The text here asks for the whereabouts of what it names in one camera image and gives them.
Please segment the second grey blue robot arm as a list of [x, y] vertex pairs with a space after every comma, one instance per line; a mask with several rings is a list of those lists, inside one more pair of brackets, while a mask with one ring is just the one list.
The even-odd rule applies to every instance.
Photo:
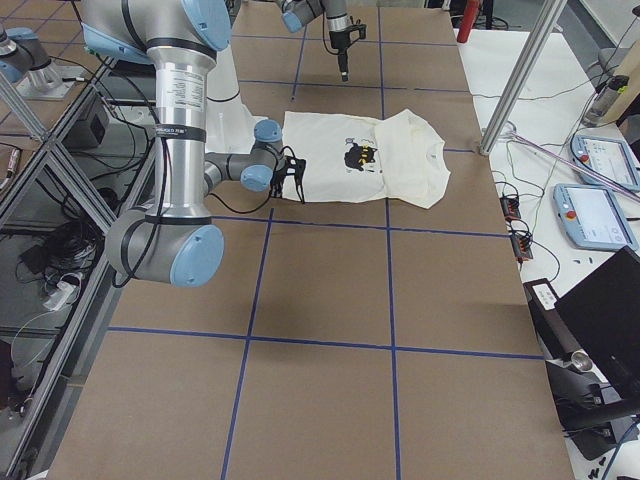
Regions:
[[281, 18], [291, 33], [296, 33], [317, 18], [322, 17], [328, 29], [330, 45], [323, 41], [325, 50], [336, 57], [343, 82], [349, 80], [349, 49], [359, 40], [365, 40], [367, 25], [355, 20], [347, 11], [344, 0], [286, 0], [276, 1]]

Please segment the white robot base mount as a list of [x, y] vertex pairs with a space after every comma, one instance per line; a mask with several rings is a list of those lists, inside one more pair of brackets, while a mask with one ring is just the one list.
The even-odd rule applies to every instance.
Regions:
[[232, 47], [217, 53], [217, 64], [207, 75], [207, 153], [248, 154], [254, 144], [255, 117], [244, 104]]

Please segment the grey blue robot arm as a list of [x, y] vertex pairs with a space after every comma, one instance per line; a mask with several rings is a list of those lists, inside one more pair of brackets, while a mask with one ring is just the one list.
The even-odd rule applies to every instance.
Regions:
[[127, 280], [202, 286], [225, 247], [205, 197], [221, 182], [238, 181], [279, 198], [286, 177], [302, 182], [306, 162], [283, 145], [270, 119], [257, 122], [249, 152], [207, 151], [208, 76], [224, 66], [231, 40], [224, 2], [87, 1], [82, 28], [91, 50], [155, 68], [155, 194], [109, 228], [108, 261]]

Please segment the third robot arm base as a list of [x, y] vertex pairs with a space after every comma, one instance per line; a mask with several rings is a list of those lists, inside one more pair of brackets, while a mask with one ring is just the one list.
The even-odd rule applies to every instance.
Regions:
[[63, 80], [60, 68], [30, 28], [1, 26], [1, 73], [28, 100], [61, 101], [73, 82]]

